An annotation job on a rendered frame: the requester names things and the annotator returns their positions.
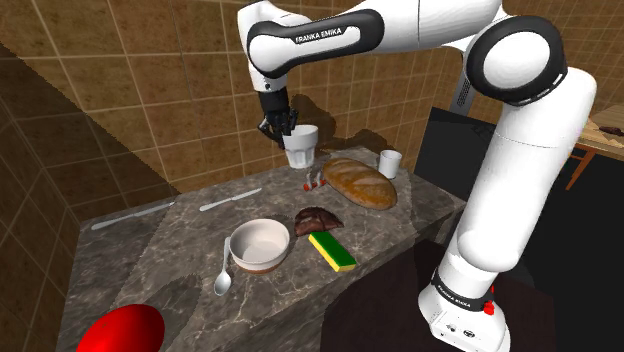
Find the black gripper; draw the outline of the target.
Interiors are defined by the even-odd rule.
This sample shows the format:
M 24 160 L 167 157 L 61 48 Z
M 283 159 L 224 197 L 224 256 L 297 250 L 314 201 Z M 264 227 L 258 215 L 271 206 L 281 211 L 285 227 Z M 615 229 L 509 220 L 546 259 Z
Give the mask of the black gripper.
M 292 110 L 286 88 L 277 91 L 259 92 L 258 97 L 263 111 L 263 121 L 257 129 L 267 138 L 275 141 L 276 134 L 272 125 L 276 125 L 278 146 L 284 149 L 284 137 L 290 136 L 297 124 L 298 111 Z

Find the grey tool with red tips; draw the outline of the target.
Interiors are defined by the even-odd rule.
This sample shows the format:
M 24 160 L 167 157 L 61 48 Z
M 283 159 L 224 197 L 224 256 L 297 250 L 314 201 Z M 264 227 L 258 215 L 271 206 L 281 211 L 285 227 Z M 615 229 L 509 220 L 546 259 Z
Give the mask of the grey tool with red tips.
M 326 184 L 327 181 L 324 178 L 321 166 L 313 166 L 307 170 L 305 183 L 303 184 L 305 191 L 311 191 Z

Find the large white ribbed cup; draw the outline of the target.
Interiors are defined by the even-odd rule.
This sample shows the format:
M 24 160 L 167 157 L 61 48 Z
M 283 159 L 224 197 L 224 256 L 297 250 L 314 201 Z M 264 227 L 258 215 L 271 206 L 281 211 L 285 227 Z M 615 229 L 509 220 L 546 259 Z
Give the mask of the large white ribbed cup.
M 294 169 L 311 167 L 314 163 L 317 142 L 318 127 L 316 125 L 297 125 L 291 131 L 290 136 L 283 136 L 289 166 Z

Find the silver spoon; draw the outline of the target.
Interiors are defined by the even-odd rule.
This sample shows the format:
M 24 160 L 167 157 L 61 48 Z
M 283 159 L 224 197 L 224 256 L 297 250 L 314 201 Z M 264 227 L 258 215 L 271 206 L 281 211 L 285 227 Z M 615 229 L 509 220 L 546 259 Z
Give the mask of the silver spoon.
M 231 241 L 230 236 L 228 236 L 224 240 L 222 268 L 221 268 L 219 275 L 214 281 L 213 288 L 214 288 L 214 293 L 217 296 L 225 295 L 230 289 L 231 284 L 232 284 L 232 278 L 227 272 L 228 260 L 229 260 L 229 255 L 230 255 L 230 241 Z

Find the small white cup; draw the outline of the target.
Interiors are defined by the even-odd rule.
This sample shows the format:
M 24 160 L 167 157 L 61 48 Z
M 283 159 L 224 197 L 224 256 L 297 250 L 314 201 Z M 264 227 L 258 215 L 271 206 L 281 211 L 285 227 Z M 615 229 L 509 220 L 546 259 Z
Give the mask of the small white cup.
M 402 154 L 395 150 L 383 150 L 379 155 L 378 171 L 387 179 L 394 179 L 398 173 L 398 168 L 402 159 Z

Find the silver table knife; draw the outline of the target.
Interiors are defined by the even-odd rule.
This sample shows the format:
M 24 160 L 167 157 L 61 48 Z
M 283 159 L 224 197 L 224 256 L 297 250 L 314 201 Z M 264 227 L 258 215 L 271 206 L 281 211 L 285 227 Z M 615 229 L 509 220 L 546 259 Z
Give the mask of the silver table knife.
M 99 223 L 95 223 L 95 224 L 93 224 L 91 226 L 91 229 L 92 230 L 99 230 L 99 229 L 105 228 L 107 226 L 113 225 L 115 223 L 118 223 L 120 221 L 129 219 L 129 218 L 142 217 L 142 216 L 154 213 L 156 211 L 159 211 L 159 210 L 162 210 L 162 209 L 166 209 L 166 208 L 168 208 L 168 207 L 170 207 L 170 206 L 172 206 L 174 204 L 175 204 L 175 201 L 174 202 L 168 202 L 168 203 L 164 203 L 164 204 L 159 205 L 159 206 L 151 207 L 149 209 L 144 209 L 142 211 L 135 212 L 135 213 L 132 213 L 132 214 L 128 214 L 128 215 L 125 215 L 125 216 L 122 216 L 122 217 L 118 217 L 118 218 L 115 218 L 115 219 L 110 219 L 110 220 L 102 221 L 102 222 L 99 222 Z
M 205 211 L 210 210 L 212 208 L 215 208 L 215 207 L 217 207 L 217 206 L 219 206 L 221 204 L 224 204 L 224 203 L 227 203 L 227 202 L 231 202 L 231 201 L 237 201 L 237 200 L 246 198 L 248 196 L 254 195 L 254 194 L 260 192 L 261 190 L 262 190 L 262 188 L 253 189 L 251 191 L 247 191 L 247 192 L 244 192 L 244 193 L 241 193 L 241 194 L 238 194 L 238 195 L 226 198 L 226 199 L 222 199 L 222 200 L 219 200 L 219 201 L 216 201 L 216 202 L 213 202 L 213 203 L 202 205 L 202 206 L 200 206 L 199 211 L 200 212 L 205 212 Z

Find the red round object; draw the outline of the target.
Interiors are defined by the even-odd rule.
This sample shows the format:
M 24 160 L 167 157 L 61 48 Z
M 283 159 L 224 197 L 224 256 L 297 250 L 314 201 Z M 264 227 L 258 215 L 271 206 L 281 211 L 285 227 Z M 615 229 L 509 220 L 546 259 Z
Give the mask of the red round object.
M 93 323 L 76 352 L 159 352 L 164 333 L 164 319 L 156 308 L 126 305 Z

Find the wooden table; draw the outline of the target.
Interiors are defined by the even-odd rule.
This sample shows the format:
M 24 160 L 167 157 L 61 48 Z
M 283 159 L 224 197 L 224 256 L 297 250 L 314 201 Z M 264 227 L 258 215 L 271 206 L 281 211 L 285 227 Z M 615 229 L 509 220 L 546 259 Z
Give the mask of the wooden table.
M 590 117 L 583 128 L 575 149 L 585 152 L 583 156 L 573 153 L 569 157 L 579 161 L 565 190 L 570 190 L 590 161 L 596 155 L 624 162 L 624 136 L 618 136 L 601 130 L 601 127 L 619 128 L 624 133 L 624 105 L 613 105 Z

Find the dark robot stand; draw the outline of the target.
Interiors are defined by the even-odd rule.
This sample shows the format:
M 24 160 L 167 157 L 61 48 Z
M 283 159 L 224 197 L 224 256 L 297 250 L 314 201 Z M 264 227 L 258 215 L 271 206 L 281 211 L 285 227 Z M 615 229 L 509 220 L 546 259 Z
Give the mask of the dark robot stand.
M 462 352 L 432 336 L 417 303 L 443 254 L 423 240 L 352 283 L 326 310 L 320 352 Z M 507 273 L 494 287 L 510 352 L 557 352 L 552 298 Z

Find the brown bread loaf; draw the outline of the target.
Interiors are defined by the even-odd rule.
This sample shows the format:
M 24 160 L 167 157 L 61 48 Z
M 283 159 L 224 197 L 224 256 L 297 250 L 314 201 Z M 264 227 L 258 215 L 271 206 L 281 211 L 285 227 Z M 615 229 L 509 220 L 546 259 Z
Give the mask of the brown bread loaf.
M 379 171 L 350 158 L 332 158 L 322 167 L 324 180 L 356 205 L 387 210 L 397 203 L 394 185 Z

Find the yellow and green sponge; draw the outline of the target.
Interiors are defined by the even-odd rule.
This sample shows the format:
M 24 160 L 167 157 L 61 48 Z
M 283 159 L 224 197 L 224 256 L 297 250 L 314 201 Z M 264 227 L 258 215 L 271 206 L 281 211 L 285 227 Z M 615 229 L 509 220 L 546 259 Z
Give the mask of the yellow and green sponge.
M 355 258 L 329 232 L 311 232 L 308 240 L 327 261 L 335 272 L 345 272 L 355 268 Z

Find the white bowl with brown base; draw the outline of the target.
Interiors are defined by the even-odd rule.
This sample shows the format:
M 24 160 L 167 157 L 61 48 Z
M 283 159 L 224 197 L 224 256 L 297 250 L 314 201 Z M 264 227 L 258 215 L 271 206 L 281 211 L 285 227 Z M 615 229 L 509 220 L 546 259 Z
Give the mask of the white bowl with brown base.
M 244 271 L 268 273 L 286 258 L 290 233 L 285 225 L 273 219 L 254 219 L 241 224 L 228 245 L 234 262 Z

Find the dark brown pastry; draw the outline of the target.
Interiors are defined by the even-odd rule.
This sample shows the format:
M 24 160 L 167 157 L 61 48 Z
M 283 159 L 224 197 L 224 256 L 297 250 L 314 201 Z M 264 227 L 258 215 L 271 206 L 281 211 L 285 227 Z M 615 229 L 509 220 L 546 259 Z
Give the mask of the dark brown pastry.
M 294 232 L 300 237 L 343 227 L 344 223 L 332 212 L 322 207 L 307 207 L 295 216 Z

